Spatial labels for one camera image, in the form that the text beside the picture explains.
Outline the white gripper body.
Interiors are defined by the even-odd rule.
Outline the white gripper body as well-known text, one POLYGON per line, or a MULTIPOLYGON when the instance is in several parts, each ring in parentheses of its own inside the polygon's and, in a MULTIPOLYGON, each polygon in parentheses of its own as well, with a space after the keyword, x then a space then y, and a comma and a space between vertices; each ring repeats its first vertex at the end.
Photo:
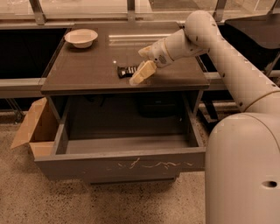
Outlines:
POLYGON ((164 38, 150 46, 150 56, 159 68, 168 67, 173 63, 173 59, 167 51, 164 38))

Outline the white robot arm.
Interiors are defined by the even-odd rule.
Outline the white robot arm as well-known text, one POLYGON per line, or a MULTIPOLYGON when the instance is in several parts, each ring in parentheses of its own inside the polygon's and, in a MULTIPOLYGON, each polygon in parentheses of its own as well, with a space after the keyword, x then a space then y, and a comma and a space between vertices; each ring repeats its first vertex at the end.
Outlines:
POLYGON ((140 50, 137 85, 160 67, 206 53, 239 113, 221 120, 206 147, 206 224, 280 224, 280 88, 197 10, 185 27, 140 50))

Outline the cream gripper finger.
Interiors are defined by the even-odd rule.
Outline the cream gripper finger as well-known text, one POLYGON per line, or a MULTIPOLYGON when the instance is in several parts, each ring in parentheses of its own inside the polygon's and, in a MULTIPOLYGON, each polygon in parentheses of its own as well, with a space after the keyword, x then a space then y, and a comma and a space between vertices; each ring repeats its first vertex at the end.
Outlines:
POLYGON ((152 76, 156 70, 157 66, 152 60, 143 61, 129 79, 129 84, 135 86, 142 83, 152 76))
POLYGON ((151 56, 151 46, 146 46, 138 51, 142 58, 149 58, 151 56))

